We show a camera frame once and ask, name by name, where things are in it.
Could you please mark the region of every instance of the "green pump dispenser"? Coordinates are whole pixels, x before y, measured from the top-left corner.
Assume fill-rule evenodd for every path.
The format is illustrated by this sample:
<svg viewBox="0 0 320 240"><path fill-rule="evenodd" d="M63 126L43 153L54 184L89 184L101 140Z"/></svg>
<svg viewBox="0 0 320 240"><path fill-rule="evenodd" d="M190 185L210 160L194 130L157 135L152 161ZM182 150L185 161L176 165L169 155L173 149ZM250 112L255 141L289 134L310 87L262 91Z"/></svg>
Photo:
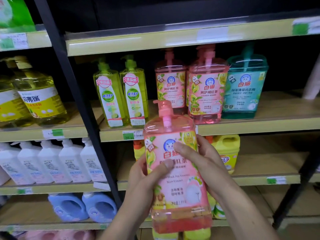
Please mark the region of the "green pump dispenser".
<svg viewBox="0 0 320 240"><path fill-rule="evenodd" d="M117 71L111 70L105 57L98 59L99 71L93 79L107 124L110 127L128 125L129 115Z"/></svg>
<svg viewBox="0 0 320 240"><path fill-rule="evenodd" d="M253 42L243 49L241 55L230 57L226 80L222 118L254 118L262 87L268 71L265 56L254 54Z"/></svg>
<svg viewBox="0 0 320 240"><path fill-rule="evenodd" d="M144 125L149 116L148 95L144 70L137 68L133 55L125 55L125 69L120 72L126 104L132 126Z"/></svg>

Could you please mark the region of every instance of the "yellow bottle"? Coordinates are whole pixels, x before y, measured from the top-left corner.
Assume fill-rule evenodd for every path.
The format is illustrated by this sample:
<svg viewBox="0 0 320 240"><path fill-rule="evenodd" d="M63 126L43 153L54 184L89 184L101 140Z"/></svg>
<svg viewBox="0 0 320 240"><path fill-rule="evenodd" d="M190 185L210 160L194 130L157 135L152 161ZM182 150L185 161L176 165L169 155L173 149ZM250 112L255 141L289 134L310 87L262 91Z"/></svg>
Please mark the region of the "yellow bottle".
<svg viewBox="0 0 320 240"><path fill-rule="evenodd" d="M183 232L183 240L209 240L210 236L210 228Z"/></svg>
<svg viewBox="0 0 320 240"><path fill-rule="evenodd" d="M211 208L211 216L214 217L214 206L216 205L216 200L207 192L210 208Z"/></svg>
<svg viewBox="0 0 320 240"><path fill-rule="evenodd" d="M129 115L119 73L110 69L104 57L99 58L98 68L93 79L107 124L110 127L128 125Z"/></svg>
<svg viewBox="0 0 320 240"><path fill-rule="evenodd" d="M52 76L32 69L25 56L15 56L19 73L12 83L38 125L59 125L69 119Z"/></svg>
<svg viewBox="0 0 320 240"><path fill-rule="evenodd" d="M216 219L222 219L222 220L226 219L226 215L225 215L223 209L221 208L221 205L218 202L214 206L213 216Z"/></svg>
<svg viewBox="0 0 320 240"><path fill-rule="evenodd" d="M125 69L120 72L124 96L129 110L132 126L145 125L149 116L148 95L144 70L137 68L133 55L122 57L126 59Z"/></svg>
<svg viewBox="0 0 320 240"><path fill-rule="evenodd" d="M211 145L218 151L229 174L232 174L240 150L239 135L206 136Z"/></svg>
<svg viewBox="0 0 320 240"><path fill-rule="evenodd" d="M0 75L0 125L1 127L26 127L33 118L8 76Z"/></svg>
<svg viewBox="0 0 320 240"><path fill-rule="evenodd" d="M146 147L144 146L144 140L133 141L133 151L136 161L146 153Z"/></svg>
<svg viewBox="0 0 320 240"><path fill-rule="evenodd" d="M152 236L155 240L178 240L179 233L165 233L159 234L154 229L152 229Z"/></svg>

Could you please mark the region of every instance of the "shelf post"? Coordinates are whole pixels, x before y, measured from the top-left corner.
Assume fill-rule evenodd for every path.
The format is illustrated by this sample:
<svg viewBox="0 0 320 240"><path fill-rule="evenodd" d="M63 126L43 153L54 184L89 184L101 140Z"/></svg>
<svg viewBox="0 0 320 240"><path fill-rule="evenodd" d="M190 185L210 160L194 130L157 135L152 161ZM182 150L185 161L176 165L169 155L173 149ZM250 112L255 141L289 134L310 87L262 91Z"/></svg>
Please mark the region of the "shelf post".
<svg viewBox="0 0 320 240"><path fill-rule="evenodd" d="M311 177L315 173L316 169L320 165L320 153L318 146L320 145L320 137L315 141L314 145L311 145L311 150L309 156L306 158L306 161L303 163L302 167L299 170L300 174L300 184L292 184L286 192L284 198L282 199L279 207L273 215L273 224L272 226L275 229L278 229L287 216L289 210L294 205L300 194L306 188Z"/></svg>
<svg viewBox="0 0 320 240"><path fill-rule="evenodd" d="M111 159L108 158L107 154L104 153L104 151L102 150L99 134L99 125L94 117L94 112L91 108L90 101L86 97L86 92L84 88L78 83L74 75L72 66L70 64L70 60L68 58L66 41L64 39L64 36L61 33L59 33L59 30L54 22L54 18L50 11L50 7L47 3L47 0L34 0L34 2L37 6L38 12L40 13L44 26L47 30L52 47L57 55L63 74L66 77L72 96L74 97L75 103L77 104L84 125L88 131L88 135L97 153L103 172L106 175L111 193L114 197L114 201L117 207L120 208L120 206L122 205L122 200L118 192L116 176L115 174L111 173L110 167L108 166L110 165L108 159Z"/></svg>

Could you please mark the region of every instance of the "yellow label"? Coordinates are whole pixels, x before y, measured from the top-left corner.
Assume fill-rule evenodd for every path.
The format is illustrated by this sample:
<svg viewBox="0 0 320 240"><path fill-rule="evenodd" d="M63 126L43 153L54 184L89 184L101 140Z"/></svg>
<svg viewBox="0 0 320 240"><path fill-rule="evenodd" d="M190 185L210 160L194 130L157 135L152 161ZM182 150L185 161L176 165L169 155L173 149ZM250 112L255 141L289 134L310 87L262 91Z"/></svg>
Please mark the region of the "yellow label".
<svg viewBox="0 0 320 240"><path fill-rule="evenodd" d="M228 171L233 171L235 169L238 153L220 155L220 157Z"/></svg>
<svg viewBox="0 0 320 240"><path fill-rule="evenodd" d="M0 92L0 122L16 120L26 114L28 109L15 90Z"/></svg>
<svg viewBox="0 0 320 240"><path fill-rule="evenodd" d="M35 118L51 117L66 111L54 86L18 93Z"/></svg>

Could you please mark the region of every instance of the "blue cat face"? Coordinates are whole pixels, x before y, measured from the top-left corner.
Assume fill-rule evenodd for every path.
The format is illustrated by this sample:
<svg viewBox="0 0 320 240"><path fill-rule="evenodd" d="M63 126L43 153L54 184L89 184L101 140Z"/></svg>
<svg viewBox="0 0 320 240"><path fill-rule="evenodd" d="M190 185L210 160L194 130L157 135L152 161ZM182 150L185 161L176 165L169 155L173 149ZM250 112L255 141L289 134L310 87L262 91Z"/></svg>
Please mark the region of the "blue cat face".
<svg viewBox="0 0 320 240"><path fill-rule="evenodd" d="M214 84L214 79L213 78L208 78L206 81L205 81L205 84L207 86L210 86L210 85L213 85Z"/></svg>
<svg viewBox="0 0 320 240"><path fill-rule="evenodd" d="M173 76L168 77L168 83L174 83L176 79Z"/></svg>
<svg viewBox="0 0 320 240"><path fill-rule="evenodd" d="M240 77L240 82L246 83L251 81L251 76L249 74L244 74L242 77Z"/></svg>
<svg viewBox="0 0 320 240"><path fill-rule="evenodd" d="M165 143L163 144L163 148L167 151L167 152L172 152L174 151L174 143L176 141L172 140L172 139L168 139L165 141Z"/></svg>

